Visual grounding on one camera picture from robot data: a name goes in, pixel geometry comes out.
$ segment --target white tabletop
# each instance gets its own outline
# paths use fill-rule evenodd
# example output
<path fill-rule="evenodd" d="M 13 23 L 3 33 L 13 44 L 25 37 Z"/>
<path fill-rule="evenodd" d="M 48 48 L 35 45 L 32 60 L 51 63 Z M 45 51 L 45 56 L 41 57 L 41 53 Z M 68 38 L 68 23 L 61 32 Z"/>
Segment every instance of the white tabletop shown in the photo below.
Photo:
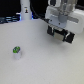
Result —
<path fill-rule="evenodd" d="M 0 24 L 0 84 L 84 84 L 84 33 L 73 44 L 47 34 L 41 20 Z M 22 57 L 12 50 L 20 46 Z"/>

